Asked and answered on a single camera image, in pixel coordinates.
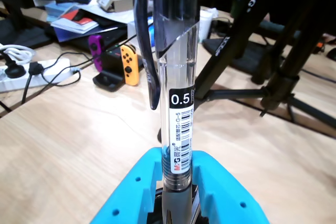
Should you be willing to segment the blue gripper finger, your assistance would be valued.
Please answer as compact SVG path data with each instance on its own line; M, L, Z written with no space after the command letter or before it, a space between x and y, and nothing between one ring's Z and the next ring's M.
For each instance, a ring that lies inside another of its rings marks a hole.
M162 180L162 151L149 149L132 167L91 223L146 223L153 212L156 182Z
M269 223L259 203L214 157L194 151L193 184L209 223Z

